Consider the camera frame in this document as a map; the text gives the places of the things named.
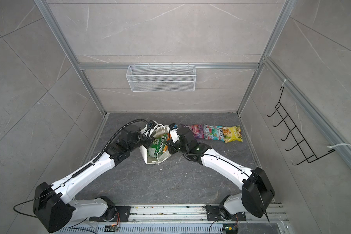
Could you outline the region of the green yellow candy bag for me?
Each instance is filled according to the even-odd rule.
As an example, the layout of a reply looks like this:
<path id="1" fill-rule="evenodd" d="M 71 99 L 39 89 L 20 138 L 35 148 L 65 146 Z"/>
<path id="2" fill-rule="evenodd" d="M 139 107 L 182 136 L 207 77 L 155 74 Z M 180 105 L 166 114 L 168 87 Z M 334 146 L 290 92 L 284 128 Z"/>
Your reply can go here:
<path id="1" fill-rule="evenodd" d="M 170 154 L 166 142 L 170 139 L 170 134 L 163 134 L 154 139 L 153 144 L 147 150 L 147 156 L 150 160 L 163 162 Z"/>

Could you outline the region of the white floral paper bag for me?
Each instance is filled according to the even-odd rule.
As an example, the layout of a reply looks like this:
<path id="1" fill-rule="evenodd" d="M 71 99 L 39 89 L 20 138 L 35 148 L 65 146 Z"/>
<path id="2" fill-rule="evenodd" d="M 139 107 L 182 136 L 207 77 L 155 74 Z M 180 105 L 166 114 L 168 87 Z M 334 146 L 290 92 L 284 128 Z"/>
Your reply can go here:
<path id="1" fill-rule="evenodd" d="M 151 135 L 148 139 L 150 143 L 140 146 L 139 150 L 145 164 L 160 164 L 171 156 L 167 145 L 167 142 L 172 140 L 170 128 L 169 126 L 157 124 L 150 133 Z"/>

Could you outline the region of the purple snack pack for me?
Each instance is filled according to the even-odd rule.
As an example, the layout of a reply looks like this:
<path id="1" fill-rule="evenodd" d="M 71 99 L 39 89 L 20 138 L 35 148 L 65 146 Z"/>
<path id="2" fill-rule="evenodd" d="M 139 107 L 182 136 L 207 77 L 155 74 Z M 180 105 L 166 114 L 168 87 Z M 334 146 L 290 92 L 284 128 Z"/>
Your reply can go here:
<path id="1" fill-rule="evenodd" d="M 187 127 L 193 133 L 195 139 L 205 139 L 203 124 L 187 125 Z"/>

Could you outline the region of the teal red snack bag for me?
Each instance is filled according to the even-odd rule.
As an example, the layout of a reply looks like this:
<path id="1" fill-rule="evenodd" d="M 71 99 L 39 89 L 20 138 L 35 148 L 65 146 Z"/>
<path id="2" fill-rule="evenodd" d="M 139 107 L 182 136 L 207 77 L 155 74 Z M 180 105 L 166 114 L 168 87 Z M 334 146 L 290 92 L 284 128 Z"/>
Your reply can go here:
<path id="1" fill-rule="evenodd" d="M 204 139 L 206 140 L 220 140 L 224 141 L 223 127 L 222 126 L 203 126 Z"/>

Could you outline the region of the yellow green snack bag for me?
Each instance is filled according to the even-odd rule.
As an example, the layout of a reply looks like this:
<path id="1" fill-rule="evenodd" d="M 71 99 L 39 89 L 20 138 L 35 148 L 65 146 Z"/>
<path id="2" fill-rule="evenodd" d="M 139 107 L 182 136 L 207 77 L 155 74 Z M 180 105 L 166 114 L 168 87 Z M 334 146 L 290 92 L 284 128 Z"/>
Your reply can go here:
<path id="1" fill-rule="evenodd" d="M 225 143 L 233 141 L 243 142 L 241 127 L 239 125 L 232 127 L 223 127 L 222 130 Z"/>

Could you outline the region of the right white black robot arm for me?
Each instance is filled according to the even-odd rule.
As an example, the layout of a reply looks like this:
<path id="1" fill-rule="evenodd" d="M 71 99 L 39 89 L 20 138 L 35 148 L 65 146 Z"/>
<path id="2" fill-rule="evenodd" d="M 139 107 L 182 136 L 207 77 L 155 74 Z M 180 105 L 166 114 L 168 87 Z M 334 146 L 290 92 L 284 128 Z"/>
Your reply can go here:
<path id="1" fill-rule="evenodd" d="M 259 218 L 268 216 L 267 208 L 276 193 L 264 170 L 251 169 L 222 156 L 211 146 L 198 142 L 187 127 L 172 124 L 166 130 L 171 136 L 167 142 L 171 154 L 181 153 L 186 160 L 215 170 L 241 191 L 227 195 L 219 204 L 218 213 L 223 219 L 229 220 L 244 212 Z"/>

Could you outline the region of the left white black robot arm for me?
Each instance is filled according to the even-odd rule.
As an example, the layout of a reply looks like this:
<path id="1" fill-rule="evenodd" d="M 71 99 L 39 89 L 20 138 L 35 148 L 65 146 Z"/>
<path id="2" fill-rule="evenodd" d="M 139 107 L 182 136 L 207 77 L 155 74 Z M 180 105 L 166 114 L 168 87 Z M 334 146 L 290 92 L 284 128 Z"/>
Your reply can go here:
<path id="1" fill-rule="evenodd" d="M 111 221 L 117 217 L 116 205 L 106 196 L 91 200 L 75 200 L 75 196 L 105 172 L 119 165 L 130 153 L 151 145 L 155 122 L 146 122 L 141 129 L 134 120 L 121 127 L 91 161 L 52 184 L 38 185 L 33 213 L 46 230 L 54 233 L 71 221 L 97 218 Z"/>

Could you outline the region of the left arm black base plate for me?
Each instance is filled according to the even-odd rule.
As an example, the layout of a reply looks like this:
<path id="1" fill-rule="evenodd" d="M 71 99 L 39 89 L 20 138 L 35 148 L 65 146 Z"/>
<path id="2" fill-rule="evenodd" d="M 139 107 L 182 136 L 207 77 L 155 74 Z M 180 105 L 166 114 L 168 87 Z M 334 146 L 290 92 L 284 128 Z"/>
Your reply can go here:
<path id="1" fill-rule="evenodd" d="M 90 217 L 89 221 L 97 222 L 127 222 L 129 220 L 131 206 L 109 207 L 101 217 Z"/>

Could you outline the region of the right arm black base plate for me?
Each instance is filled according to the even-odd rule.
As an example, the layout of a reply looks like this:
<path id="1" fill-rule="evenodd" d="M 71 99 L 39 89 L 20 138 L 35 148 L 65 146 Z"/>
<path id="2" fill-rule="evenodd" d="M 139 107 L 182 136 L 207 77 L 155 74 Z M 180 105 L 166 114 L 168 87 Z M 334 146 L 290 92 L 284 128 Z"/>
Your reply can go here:
<path id="1" fill-rule="evenodd" d="M 208 221 L 246 221 L 245 212 L 238 212 L 236 214 L 230 214 L 225 208 L 220 208 L 219 206 L 206 205 L 205 210 L 207 213 Z"/>

